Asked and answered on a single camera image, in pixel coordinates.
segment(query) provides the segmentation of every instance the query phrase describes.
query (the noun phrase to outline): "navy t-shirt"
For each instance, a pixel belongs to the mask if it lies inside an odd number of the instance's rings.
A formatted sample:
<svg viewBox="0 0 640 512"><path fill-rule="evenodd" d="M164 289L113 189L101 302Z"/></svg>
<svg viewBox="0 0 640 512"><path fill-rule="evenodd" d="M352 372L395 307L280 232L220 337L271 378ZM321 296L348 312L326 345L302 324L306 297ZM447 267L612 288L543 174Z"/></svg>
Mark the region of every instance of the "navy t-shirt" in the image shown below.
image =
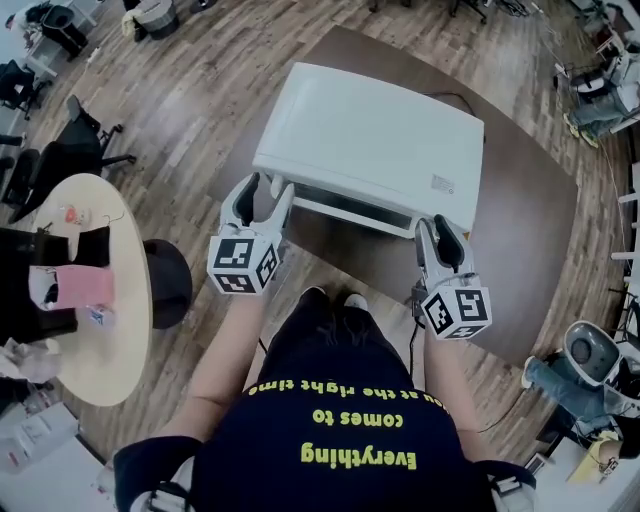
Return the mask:
<svg viewBox="0 0 640 512"><path fill-rule="evenodd" d="M495 510L488 473L535 486L519 466L465 459L445 404L413 389L378 346L292 353L204 444L165 437L124 448L114 459L119 509L192 456L196 511Z"/></svg>

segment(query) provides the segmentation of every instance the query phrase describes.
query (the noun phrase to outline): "wooden tabletop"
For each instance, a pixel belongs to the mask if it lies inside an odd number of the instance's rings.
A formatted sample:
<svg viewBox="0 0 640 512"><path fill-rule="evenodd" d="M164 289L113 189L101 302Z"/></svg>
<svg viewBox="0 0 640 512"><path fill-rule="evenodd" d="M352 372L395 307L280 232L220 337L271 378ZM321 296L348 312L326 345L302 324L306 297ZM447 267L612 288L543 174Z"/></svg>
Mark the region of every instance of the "wooden tabletop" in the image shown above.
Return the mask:
<svg viewBox="0 0 640 512"><path fill-rule="evenodd" d="M417 92L461 94L484 122L482 178L471 245L476 270L491 295L493 325L472 341L507 362L522 364L551 307L565 262L577 201L573 178L489 102L388 44L334 27L303 61ZM211 187L216 199L224 199L253 171L253 155L275 97L252 118L236 142ZM456 97L439 99L468 111ZM259 216L271 205L266 187L259 190L256 200ZM410 296L411 286L420 277L413 241L301 209L293 210L286 236L398 302Z"/></svg>
<svg viewBox="0 0 640 512"><path fill-rule="evenodd" d="M58 378L85 402L111 406L135 389L147 358L152 320L147 259L133 214L109 182L92 174L77 174L53 189L38 210L33 230L52 223L51 234L70 237L74 258L77 233L74 240L74 230L60 215L60 208L66 205L90 211L85 231L109 225L115 323L98 326L88 310L77 310L77 332L56 338L63 355Z"/></svg>

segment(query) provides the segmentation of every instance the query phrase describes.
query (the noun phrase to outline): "white robot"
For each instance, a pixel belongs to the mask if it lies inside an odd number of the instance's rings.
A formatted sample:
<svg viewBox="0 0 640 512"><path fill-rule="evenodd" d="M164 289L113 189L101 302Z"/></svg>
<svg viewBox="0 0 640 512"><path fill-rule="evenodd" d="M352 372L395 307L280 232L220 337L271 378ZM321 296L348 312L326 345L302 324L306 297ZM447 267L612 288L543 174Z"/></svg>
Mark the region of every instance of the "white robot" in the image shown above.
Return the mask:
<svg viewBox="0 0 640 512"><path fill-rule="evenodd" d="M260 175L253 173L222 204L218 234L211 237L207 272L223 294L261 295L280 257L278 247L294 198L289 183L271 216L253 222L253 196ZM467 339L491 325L489 291L480 286L473 253L462 231L441 216L416 226L422 279L412 290L413 313L425 317L437 339Z"/></svg>

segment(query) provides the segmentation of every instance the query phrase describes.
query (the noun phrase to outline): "pink cloth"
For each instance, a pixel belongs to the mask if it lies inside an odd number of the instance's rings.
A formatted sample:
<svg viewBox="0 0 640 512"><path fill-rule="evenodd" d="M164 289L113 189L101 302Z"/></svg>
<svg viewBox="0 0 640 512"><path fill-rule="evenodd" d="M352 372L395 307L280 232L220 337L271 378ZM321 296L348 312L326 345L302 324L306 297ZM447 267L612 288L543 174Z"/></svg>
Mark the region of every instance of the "pink cloth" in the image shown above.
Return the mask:
<svg viewBox="0 0 640 512"><path fill-rule="evenodd" d="M84 265L54 267L58 280L58 302L52 309L109 305L114 299L113 273L109 268Z"/></svg>

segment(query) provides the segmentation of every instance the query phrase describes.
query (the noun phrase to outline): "round table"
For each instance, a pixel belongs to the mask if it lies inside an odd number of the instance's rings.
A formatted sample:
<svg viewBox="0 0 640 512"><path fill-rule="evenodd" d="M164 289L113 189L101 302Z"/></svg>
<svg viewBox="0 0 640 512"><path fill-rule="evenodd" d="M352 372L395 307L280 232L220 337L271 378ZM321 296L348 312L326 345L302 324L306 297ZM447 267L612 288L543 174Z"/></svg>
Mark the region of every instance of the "round table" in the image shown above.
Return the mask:
<svg viewBox="0 0 640 512"><path fill-rule="evenodd" d="M147 359L152 322L147 257L131 210L109 182L92 174L77 174L54 188L38 210L33 230L51 223L52 235L69 237L73 259L77 233L74 237L59 214L66 205L90 210L90 222L83 231L110 226L115 322L101 327L78 310L77 332L56 338L62 349L58 379L85 402L111 406L135 389Z"/></svg>

